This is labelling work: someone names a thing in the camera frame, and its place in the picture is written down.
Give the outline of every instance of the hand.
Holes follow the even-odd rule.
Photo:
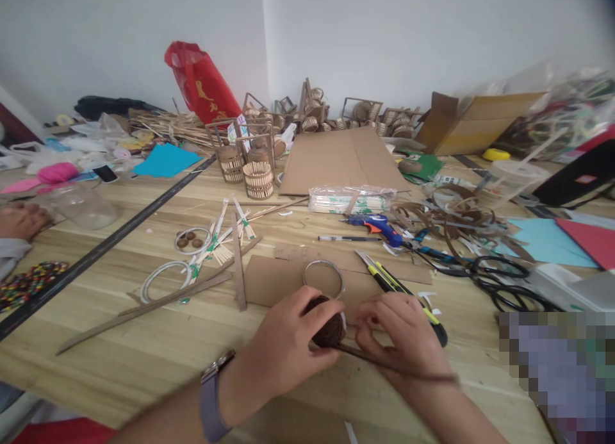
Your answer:
[[[15,202],[0,210],[0,238],[31,241],[50,222],[47,210],[38,204]]]
[[[303,314],[322,293],[303,286],[269,310],[252,341],[220,374],[219,404],[228,426],[242,423],[275,396],[332,367],[334,349],[308,348],[312,337],[344,304],[330,300]]]
[[[383,347],[374,338],[369,321],[380,323],[395,346]],[[356,341],[362,350],[381,361],[406,366],[418,374],[453,374],[423,307],[416,297],[405,293],[388,292],[362,303],[357,314]],[[435,385],[389,369],[380,371],[409,404],[417,388]]]

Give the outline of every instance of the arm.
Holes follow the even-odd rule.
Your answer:
[[[361,305],[357,344],[383,361],[407,365],[425,374],[451,374],[452,370],[421,304],[402,293],[385,293]],[[394,347],[383,347],[368,321],[379,322]],[[507,441],[456,384],[427,382],[388,369],[381,373],[443,444]]]
[[[218,406],[227,427],[246,421],[269,400],[332,367],[340,353],[310,351],[308,343],[343,303],[332,300],[303,314],[321,293],[304,286],[269,310],[252,341],[220,373]],[[201,383],[193,381],[129,423],[110,444],[206,443],[200,416]]]

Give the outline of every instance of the long ruler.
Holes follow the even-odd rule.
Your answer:
[[[17,308],[13,313],[8,315],[6,319],[0,322],[0,341],[3,341],[7,336],[11,335],[13,331],[21,324],[27,321],[34,313],[40,308],[45,306],[53,297],[59,294],[67,285],[73,282],[84,271],[91,267],[98,259],[110,251],[116,246],[122,239],[136,229],[141,223],[149,218],[156,210],[166,204],[175,194],[181,191],[188,183],[194,180],[199,174],[208,168],[214,161],[216,156],[212,156],[198,167],[192,170],[188,175],[179,180],[169,190],[158,197],[154,202],[145,207],[142,211],[137,213],[133,218],[128,220],[117,231],[111,234],[107,239],[102,241],[99,245],[94,247],[90,252],[84,255],[79,261],[72,265],[65,273],[60,275],[49,286],[42,289],[31,300],[24,303],[21,307]]]
[[[473,160],[467,158],[466,156],[454,156],[454,158],[457,159],[459,162],[461,162],[466,167],[468,167],[469,169],[476,169],[474,170],[476,174],[483,178],[485,178],[485,175],[489,173],[489,170],[483,169],[480,165],[478,165]],[[558,214],[556,214],[554,211],[544,206],[536,206],[536,207],[521,206],[521,207],[525,207],[530,212],[535,214],[535,216],[537,216],[538,218],[559,218]]]

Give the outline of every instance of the blue paper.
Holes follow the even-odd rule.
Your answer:
[[[156,145],[149,157],[133,169],[133,173],[173,178],[201,159],[202,157],[194,152],[185,151],[172,144]]]
[[[536,261],[598,268],[596,262],[555,223],[555,220],[531,218],[528,220],[509,220],[509,222],[521,228],[521,231],[513,237],[529,243],[529,245],[524,245],[523,248]]]

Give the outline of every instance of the yellow tape roll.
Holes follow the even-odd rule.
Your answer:
[[[508,160],[511,158],[511,155],[501,149],[489,148],[482,154],[482,158],[493,162],[495,160]]]

